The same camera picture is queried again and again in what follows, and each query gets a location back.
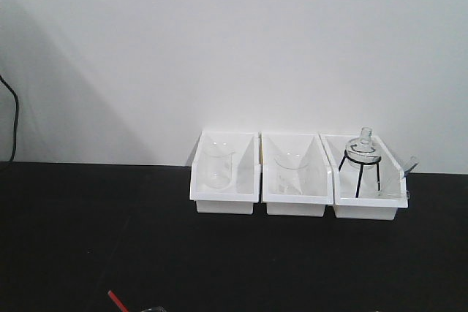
red object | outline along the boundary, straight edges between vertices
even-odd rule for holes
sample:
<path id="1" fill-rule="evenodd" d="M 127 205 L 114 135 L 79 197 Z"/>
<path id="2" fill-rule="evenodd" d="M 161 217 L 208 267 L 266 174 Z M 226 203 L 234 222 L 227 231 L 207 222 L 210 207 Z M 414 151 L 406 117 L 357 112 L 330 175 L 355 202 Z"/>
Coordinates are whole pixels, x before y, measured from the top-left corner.
<path id="1" fill-rule="evenodd" d="M 117 305 L 117 307 L 120 308 L 120 311 L 129 312 L 129 310 L 127 310 L 127 307 L 124 306 L 124 304 L 118 299 L 118 297 L 112 292 L 112 290 L 109 290 L 107 295 L 109 295 L 109 297 Z"/>

black table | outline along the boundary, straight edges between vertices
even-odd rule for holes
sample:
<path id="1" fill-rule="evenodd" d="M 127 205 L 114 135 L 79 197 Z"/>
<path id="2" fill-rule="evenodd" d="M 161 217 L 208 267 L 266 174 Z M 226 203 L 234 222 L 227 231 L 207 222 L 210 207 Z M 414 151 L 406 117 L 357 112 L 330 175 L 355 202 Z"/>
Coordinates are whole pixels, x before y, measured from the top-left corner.
<path id="1" fill-rule="evenodd" d="M 198 214 L 187 167 L 0 173 L 0 311 L 468 311 L 468 175 L 412 174 L 395 221 Z"/>

flask neck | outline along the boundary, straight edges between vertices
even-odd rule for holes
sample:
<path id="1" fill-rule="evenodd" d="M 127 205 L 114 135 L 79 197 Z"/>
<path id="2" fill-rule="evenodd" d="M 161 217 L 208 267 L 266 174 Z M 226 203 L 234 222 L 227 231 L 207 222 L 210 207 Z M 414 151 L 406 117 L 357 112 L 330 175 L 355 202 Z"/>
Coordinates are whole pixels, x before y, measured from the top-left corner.
<path id="1" fill-rule="evenodd" d="M 372 128 L 363 127 L 361 129 L 361 135 L 359 136 L 359 141 L 363 144 L 369 144 L 371 142 Z"/>

white wall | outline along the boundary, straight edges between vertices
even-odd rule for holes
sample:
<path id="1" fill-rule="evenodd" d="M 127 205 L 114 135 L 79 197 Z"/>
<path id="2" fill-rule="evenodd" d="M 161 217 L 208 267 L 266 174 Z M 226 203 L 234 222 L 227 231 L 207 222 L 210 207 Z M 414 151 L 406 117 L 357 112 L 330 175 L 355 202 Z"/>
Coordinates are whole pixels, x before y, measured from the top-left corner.
<path id="1" fill-rule="evenodd" d="M 374 132 L 468 173 L 467 0 L 1 0 L 18 161 L 187 163 L 203 128 Z M 12 99 L 0 93 L 0 151 Z"/>

empty beaker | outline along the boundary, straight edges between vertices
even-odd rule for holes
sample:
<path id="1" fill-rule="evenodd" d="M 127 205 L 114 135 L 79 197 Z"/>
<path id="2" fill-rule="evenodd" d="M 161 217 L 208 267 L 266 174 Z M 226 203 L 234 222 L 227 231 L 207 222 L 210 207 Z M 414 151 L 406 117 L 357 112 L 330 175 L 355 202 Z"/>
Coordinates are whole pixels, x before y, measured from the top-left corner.
<path id="1" fill-rule="evenodd" d="M 307 184 L 309 160 L 297 153 L 275 156 L 277 165 L 276 193 L 303 195 Z"/>
<path id="2" fill-rule="evenodd" d="M 208 142 L 205 154 L 205 184 L 210 188 L 222 189 L 233 179 L 233 149 L 225 142 Z"/>

